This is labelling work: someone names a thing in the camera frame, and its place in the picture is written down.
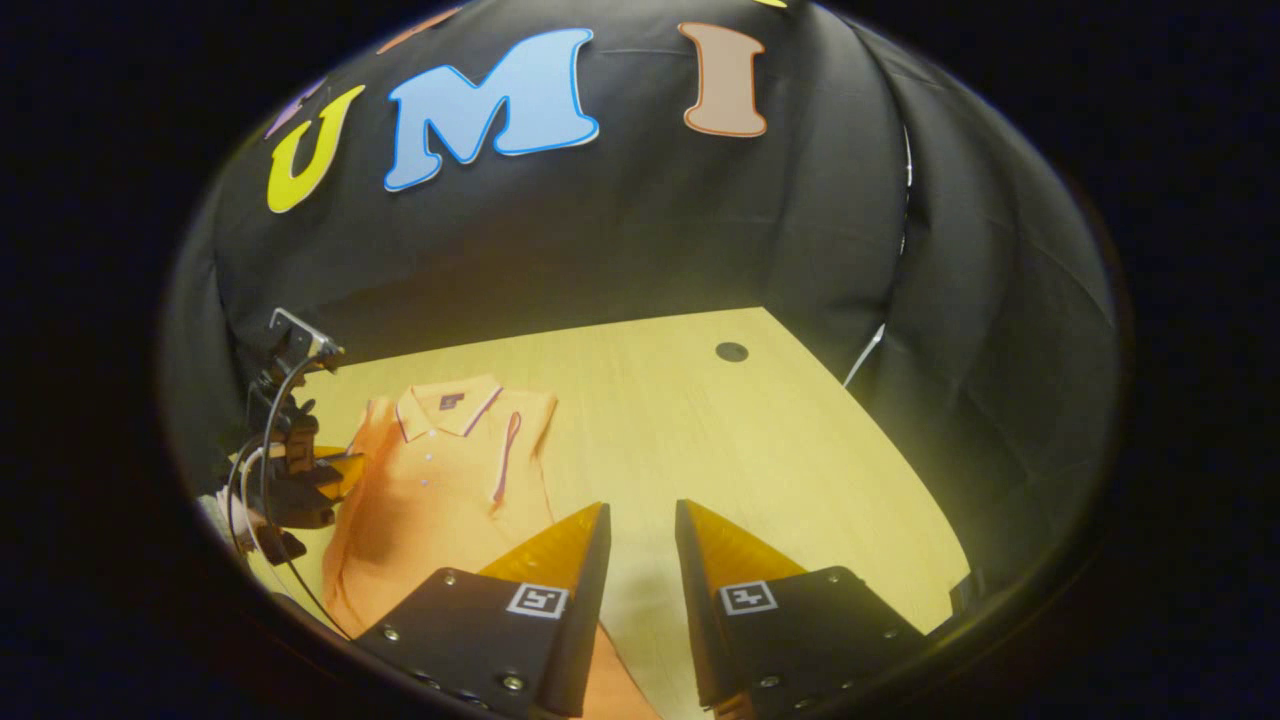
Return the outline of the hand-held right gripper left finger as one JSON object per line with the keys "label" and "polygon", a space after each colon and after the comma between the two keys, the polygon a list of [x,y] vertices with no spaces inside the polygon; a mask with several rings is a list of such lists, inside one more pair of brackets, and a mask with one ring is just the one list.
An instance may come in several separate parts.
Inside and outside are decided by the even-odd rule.
{"label": "hand-held right gripper left finger", "polygon": [[480,571],[435,570],[355,643],[472,717],[581,717],[611,537],[590,503]]}

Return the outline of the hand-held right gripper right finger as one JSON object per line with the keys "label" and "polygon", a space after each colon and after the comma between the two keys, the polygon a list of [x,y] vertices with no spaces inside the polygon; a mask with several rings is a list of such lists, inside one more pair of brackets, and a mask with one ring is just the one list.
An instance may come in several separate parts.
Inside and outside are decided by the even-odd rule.
{"label": "hand-held right gripper right finger", "polygon": [[806,570],[689,498],[675,538],[698,700],[716,714],[818,714],[927,647],[850,569]]}

